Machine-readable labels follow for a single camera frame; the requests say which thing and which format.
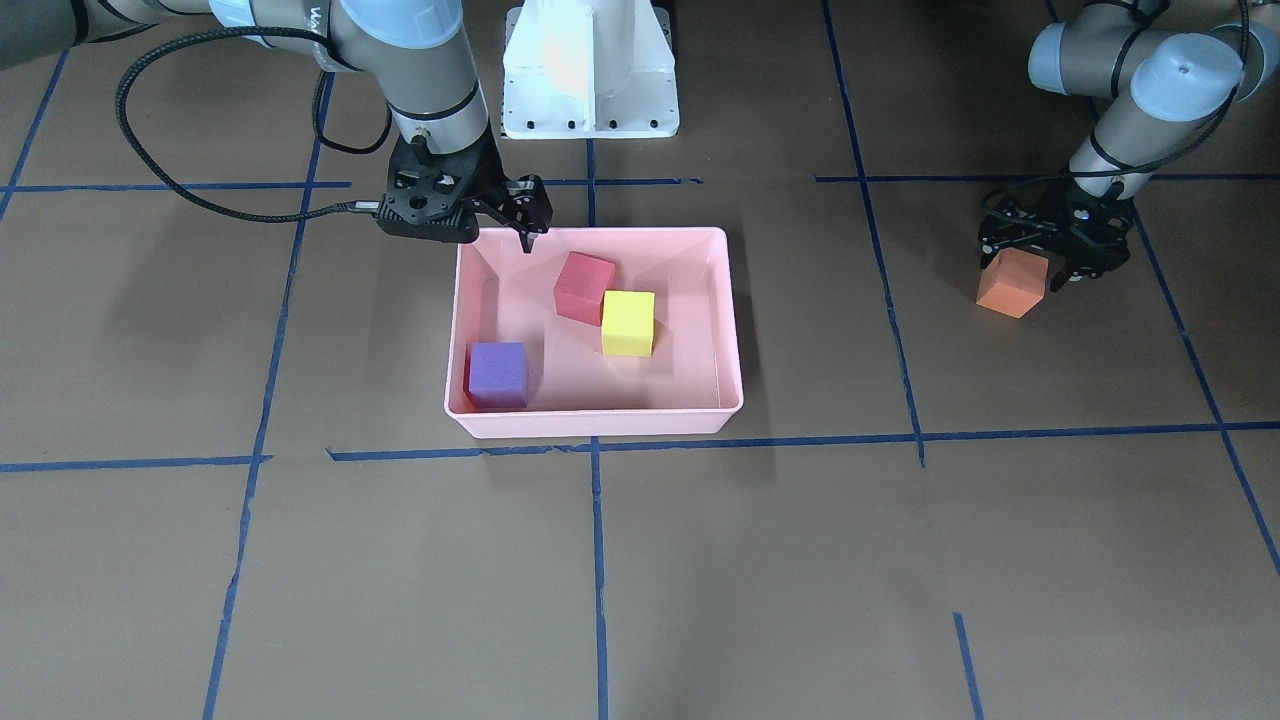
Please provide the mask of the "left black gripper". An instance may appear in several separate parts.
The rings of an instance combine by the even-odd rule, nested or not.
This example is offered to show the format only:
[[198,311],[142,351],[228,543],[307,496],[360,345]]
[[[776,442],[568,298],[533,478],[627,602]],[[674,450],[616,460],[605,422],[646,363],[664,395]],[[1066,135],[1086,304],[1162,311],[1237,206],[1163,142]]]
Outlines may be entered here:
[[1044,192],[1025,205],[1011,191],[986,197],[986,222],[979,227],[980,266],[1005,249],[1048,252],[1048,290],[1059,292],[1083,277],[1096,277],[1106,263],[1126,263],[1134,202],[1117,179],[1103,179],[1101,196],[1075,179],[1052,179]]

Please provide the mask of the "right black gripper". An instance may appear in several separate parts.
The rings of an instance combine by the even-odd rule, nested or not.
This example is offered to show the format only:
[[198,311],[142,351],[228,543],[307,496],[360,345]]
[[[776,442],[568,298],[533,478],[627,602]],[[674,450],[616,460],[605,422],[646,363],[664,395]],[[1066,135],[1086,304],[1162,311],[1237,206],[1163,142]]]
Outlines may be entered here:
[[554,209],[540,176],[508,179],[492,135],[457,152],[434,152],[422,136],[398,138],[388,164],[378,227],[393,236],[472,243],[477,217],[512,229],[524,254],[549,231]]

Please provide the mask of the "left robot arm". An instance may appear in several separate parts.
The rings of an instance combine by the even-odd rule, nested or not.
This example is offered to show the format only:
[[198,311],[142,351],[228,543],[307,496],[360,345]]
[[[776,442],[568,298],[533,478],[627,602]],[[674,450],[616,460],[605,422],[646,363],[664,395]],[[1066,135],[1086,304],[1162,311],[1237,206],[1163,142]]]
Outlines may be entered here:
[[1130,259],[1135,199],[1162,167],[1202,145],[1226,114],[1277,73],[1277,5],[1240,1],[1233,22],[1158,29],[1166,1],[1089,1],[1047,26],[1027,63],[1044,91],[1108,102],[1029,205],[995,191],[982,202],[980,266],[1020,250],[1048,263],[1051,290]]

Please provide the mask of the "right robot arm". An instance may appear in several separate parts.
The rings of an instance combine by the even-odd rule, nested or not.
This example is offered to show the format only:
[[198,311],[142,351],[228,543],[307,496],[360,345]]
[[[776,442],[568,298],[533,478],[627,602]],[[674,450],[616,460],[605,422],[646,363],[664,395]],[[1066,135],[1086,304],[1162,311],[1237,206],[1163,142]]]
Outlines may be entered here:
[[[3,67],[84,44],[111,42],[179,17],[218,26],[169,41],[132,63],[114,96],[116,123],[140,160],[184,200],[243,222],[284,224],[367,214],[393,236],[472,243],[480,217],[512,229],[532,251],[553,217],[538,176],[509,178],[458,1],[5,1]],[[127,102],[145,69],[164,56],[223,38],[247,38],[312,58],[326,73],[371,76],[385,101],[383,133],[396,145],[376,201],[337,202],[289,215],[236,211],[172,178],[137,138]]]

